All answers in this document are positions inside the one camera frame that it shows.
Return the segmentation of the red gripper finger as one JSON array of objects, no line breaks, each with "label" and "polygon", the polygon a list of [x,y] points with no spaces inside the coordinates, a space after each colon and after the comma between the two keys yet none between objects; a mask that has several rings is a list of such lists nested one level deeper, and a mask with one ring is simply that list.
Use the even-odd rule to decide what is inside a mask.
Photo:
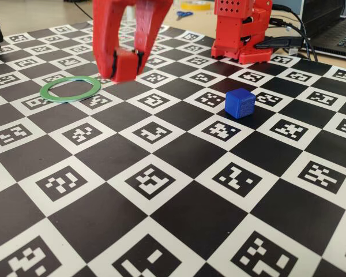
[{"label": "red gripper finger", "polygon": [[134,49],[138,56],[137,74],[141,74],[151,53],[160,27],[172,5],[167,0],[140,0],[136,2],[136,32]]},{"label": "red gripper finger", "polygon": [[93,53],[100,75],[114,78],[118,32],[126,4],[123,1],[93,2]]}]

